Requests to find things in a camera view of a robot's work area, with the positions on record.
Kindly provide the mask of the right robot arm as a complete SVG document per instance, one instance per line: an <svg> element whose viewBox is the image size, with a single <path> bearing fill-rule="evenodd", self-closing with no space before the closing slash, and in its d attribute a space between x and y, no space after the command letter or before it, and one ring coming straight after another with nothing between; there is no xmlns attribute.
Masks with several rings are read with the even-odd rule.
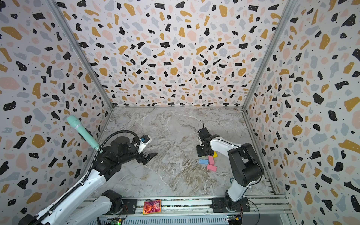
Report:
<svg viewBox="0 0 360 225"><path fill-rule="evenodd" d="M211 135L207 128L198 131L200 145L196 147L199 157L222 154L229 159L234 180L223 197L212 198L210 208L214 213L249 212L246 191L260 182L264 175L263 166L250 143L238 144L224 140L219 135Z"/></svg>

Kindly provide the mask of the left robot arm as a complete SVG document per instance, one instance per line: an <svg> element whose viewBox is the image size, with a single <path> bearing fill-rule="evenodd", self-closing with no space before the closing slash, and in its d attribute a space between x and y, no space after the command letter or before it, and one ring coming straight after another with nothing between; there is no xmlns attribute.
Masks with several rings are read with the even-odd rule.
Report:
<svg viewBox="0 0 360 225"><path fill-rule="evenodd" d="M89 170L70 190L63 194L56 202L43 209L37 215L27 214L19 224L21 225L87 225L99 220L100 216L110 214L114 220L124 220L133 215L136 210L136 199L123 199L113 190L107 190L95 201L81 210L77 208L100 186L109 181L123 164L132 160L146 165L156 156L156 153L144 155L144 148L151 142L147 135L135 136L131 141L125 136L119 136L110 146L98 144L90 138L95 146L96 155Z"/></svg>

